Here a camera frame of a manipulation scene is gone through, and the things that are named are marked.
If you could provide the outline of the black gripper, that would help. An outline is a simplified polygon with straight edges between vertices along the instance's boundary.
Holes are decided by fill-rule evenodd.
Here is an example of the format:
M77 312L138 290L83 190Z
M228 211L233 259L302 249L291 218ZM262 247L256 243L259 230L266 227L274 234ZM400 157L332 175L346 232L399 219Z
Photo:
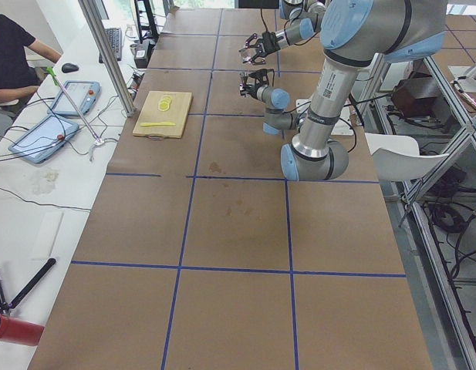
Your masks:
M240 88L239 93L240 96L252 96L256 100L266 100L268 98L268 93L269 93L269 86L268 85L263 85L263 86L258 86L255 84L255 72L256 71L245 71L248 73L248 87L253 87L252 89L249 89L248 87L246 88Z
M256 49L261 54L273 54L280 50L280 46L274 32L263 32L262 38L259 38L257 33L253 33L245 40L245 44L239 52L247 52L251 49ZM252 64L250 65L264 64L266 64L265 55L254 54Z

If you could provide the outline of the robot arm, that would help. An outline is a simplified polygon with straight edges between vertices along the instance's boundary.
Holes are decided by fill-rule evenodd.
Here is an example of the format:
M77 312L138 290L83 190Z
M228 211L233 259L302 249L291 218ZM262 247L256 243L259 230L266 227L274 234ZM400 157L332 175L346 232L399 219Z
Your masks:
M279 30L253 33L239 50L244 64L265 64L267 56L291 45L307 42L321 31L326 1L279 1L279 15L285 24Z
M242 72L239 91L265 104L263 130L276 134L297 129L281 149L287 180L329 180L349 163L345 147L330 135L360 70L376 54L388 63L422 59L444 43L446 1L281 1L280 16L289 20L279 32L264 32L245 43L245 63L260 65L265 57L318 35L325 61L316 91L304 114L286 113L289 94L274 87L268 70Z

